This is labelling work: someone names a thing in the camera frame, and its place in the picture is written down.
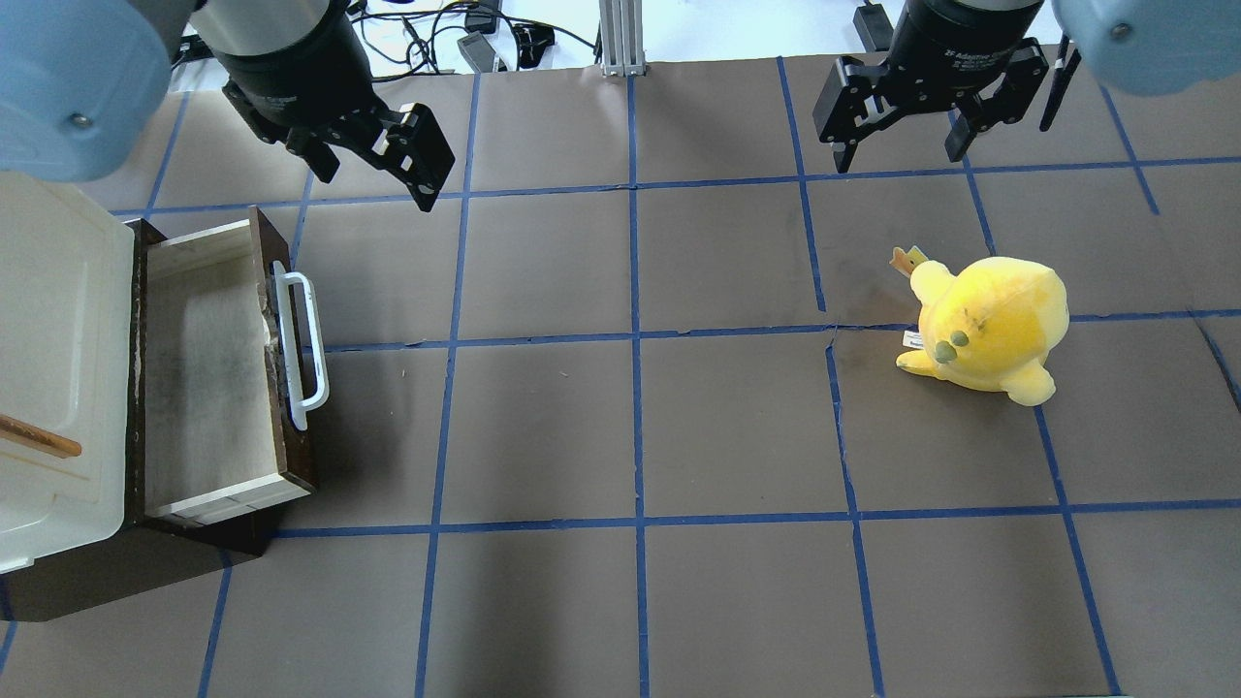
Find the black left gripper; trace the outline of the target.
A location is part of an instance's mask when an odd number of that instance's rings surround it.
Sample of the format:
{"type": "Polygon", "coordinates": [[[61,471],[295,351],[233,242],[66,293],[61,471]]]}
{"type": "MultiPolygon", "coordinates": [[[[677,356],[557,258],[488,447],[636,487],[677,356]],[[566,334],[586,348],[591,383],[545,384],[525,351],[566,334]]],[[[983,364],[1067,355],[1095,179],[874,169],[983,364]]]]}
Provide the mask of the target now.
{"type": "Polygon", "coordinates": [[[395,178],[422,212],[437,204],[455,156],[429,106],[391,111],[345,10],[211,10],[208,48],[223,92],[261,142],[283,144],[333,183],[344,147],[395,178]]]}

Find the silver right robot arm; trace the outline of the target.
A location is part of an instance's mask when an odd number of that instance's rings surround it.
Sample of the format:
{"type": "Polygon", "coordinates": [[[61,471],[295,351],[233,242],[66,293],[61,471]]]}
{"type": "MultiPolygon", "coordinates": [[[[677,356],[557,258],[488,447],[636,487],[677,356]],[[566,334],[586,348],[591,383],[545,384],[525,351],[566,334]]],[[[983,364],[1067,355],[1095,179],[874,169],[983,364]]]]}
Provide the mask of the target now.
{"type": "Polygon", "coordinates": [[[944,155],[965,159],[975,137],[1020,122],[1042,84],[1047,130],[1081,66],[1136,96],[1175,94],[1239,71],[1236,1],[1055,1],[1061,29],[1050,60],[1029,30],[1040,1],[907,1],[877,65],[839,57],[812,111],[835,169],[860,142],[908,116],[956,113],[944,155]]]}

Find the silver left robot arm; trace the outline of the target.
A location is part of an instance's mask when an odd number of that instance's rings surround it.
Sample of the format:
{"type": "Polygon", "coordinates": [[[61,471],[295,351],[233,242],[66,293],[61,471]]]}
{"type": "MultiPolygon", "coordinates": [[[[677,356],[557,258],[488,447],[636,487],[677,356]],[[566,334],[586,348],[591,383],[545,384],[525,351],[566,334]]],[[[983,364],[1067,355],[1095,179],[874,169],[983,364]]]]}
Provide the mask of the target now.
{"type": "MultiPolygon", "coordinates": [[[[1028,114],[1049,62],[1028,36],[1037,1],[908,1],[877,65],[843,56],[812,111],[836,171],[905,116],[956,111],[952,161],[1028,114]]],[[[172,79],[182,29],[230,75],[223,92],[251,132],[323,183],[341,147],[388,173],[429,211],[455,156],[427,106],[375,93],[344,1],[5,1],[2,169],[79,184],[115,171],[172,79]]]]}

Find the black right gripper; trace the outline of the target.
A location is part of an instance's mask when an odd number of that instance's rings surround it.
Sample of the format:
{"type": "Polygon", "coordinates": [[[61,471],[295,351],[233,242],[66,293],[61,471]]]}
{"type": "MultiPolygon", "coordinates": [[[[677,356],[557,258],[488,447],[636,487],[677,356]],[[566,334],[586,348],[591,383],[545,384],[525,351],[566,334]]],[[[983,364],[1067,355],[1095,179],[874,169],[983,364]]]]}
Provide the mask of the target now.
{"type": "Polygon", "coordinates": [[[965,159],[975,137],[1028,114],[1049,62],[1028,37],[1041,1],[906,1],[891,48],[877,65],[838,57],[812,108],[835,171],[850,171],[858,145],[895,123],[897,111],[949,111],[944,154],[965,159]],[[994,84],[990,97],[980,97],[994,84]]]}

